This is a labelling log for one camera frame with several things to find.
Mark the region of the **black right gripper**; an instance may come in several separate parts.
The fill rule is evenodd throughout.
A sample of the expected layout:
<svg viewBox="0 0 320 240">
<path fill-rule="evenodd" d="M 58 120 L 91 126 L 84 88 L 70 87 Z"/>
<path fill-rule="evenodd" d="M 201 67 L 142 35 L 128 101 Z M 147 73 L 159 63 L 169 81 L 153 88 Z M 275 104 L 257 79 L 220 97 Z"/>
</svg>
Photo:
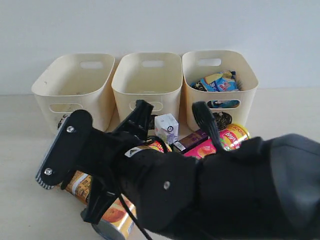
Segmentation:
<svg viewBox="0 0 320 240">
<path fill-rule="evenodd" d="M 153 233 L 194 233 L 192 220 L 197 159 L 144 145 L 153 106 L 145 100 L 112 131 L 103 135 L 104 153 L 92 170 L 90 193 L 81 212 L 98 224 L 122 194 L 136 208 L 135 224 Z"/>
</svg>

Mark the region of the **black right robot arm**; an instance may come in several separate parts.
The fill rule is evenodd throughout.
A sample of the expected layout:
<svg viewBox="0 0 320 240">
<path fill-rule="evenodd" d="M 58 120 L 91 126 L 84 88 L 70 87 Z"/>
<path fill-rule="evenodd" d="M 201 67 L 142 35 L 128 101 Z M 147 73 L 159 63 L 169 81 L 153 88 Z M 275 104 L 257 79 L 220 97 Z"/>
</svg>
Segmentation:
<svg viewBox="0 0 320 240">
<path fill-rule="evenodd" d="M 99 187 L 89 200 L 126 196 L 141 228 L 173 240 L 319 239 L 318 142 L 291 133 L 228 151 L 207 104 L 192 113 L 215 153 L 163 153 L 130 133 L 105 133 L 90 144 L 86 172 Z"/>
</svg>

